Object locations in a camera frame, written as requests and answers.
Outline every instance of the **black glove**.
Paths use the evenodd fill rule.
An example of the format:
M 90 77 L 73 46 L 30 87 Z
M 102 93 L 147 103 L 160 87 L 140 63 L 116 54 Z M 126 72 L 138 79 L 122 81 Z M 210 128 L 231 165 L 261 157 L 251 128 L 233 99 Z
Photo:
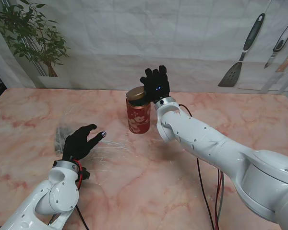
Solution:
M 167 68 L 159 66 L 159 70 L 153 71 L 148 68 L 145 70 L 146 78 L 141 77 L 140 82 L 144 84 L 146 100 L 149 102 L 158 102 L 160 99 L 169 96 L 169 83 Z
M 94 124 L 83 126 L 68 136 L 65 141 L 63 150 L 63 160 L 70 161 L 72 159 L 80 160 L 86 157 L 91 149 L 106 136 L 106 132 L 98 133 L 94 138 L 87 141 L 87 136 L 91 130 L 96 129 Z

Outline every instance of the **metal can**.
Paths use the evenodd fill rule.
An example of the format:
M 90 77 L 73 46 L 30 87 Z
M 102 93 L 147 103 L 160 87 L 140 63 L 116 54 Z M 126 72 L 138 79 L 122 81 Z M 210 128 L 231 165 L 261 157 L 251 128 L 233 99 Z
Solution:
M 135 134 L 146 133 L 150 127 L 150 102 L 146 102 L 144 96 L 143 86 L 126 93 L 128 126 Z

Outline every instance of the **marble table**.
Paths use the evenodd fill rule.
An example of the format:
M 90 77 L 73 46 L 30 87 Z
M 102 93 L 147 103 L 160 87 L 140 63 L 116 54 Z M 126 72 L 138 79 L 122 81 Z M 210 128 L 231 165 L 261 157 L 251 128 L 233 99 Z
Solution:
M 150 130 L 128 130 L 124 91 L 10 89 L 0 97 L 0 225 L 60 158 L 59 134 L 95 123 L 108 135 L 82 160 L 91 172 L 78 206 L 91 230 L 209 230 L 196 159 Z M 288 155 L 288 99 L 282 95 L 172 93 L 193 116 L 254 149 Z M 201 161 L 209 205 L 216 168 Z M 225 178 L 221 230 L 279 230 L 253 214 Z M 83 230 L 76 212 L 65 230 Z

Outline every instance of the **gold lid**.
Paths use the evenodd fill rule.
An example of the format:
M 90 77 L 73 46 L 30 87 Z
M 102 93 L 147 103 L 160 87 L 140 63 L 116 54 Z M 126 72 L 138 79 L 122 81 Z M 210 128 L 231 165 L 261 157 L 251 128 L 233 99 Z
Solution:
M 138 100 L 143 98 L 144 96 L 145 96 L 144 86 L 133 88 L 132 90 L 129 90 L 126 93 L 128 101 Z

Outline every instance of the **black spatula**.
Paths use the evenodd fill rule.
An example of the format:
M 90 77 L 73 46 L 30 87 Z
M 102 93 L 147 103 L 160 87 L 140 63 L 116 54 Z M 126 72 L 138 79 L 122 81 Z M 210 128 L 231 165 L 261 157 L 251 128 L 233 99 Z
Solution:
M 248 37 L 244 43 L 243 51 L 242 51 L 242 54 L 241 54 L 239 61 L 236 64 L 234 64 L 229 69 L 229 71 L 227 71 L 227 73 L 225 74 L 223 79 L 220 81 L 218 86 L 220 86 L 220 87 L 234 87 L 235 84 L 237 83 L 239 75 L 240 75 L 241 66 L 242 66 L 244 56 L 246 55 L 247 51 L 249 50 L 249 48 L 253 44 L 256 36 L 258 35 L 259 30 L 260 30 L 260 28 L 264 22 L 264 16 L 265 16 L 265 13 L 261 13 L 258 16 L 258 18 L 256 19 Z

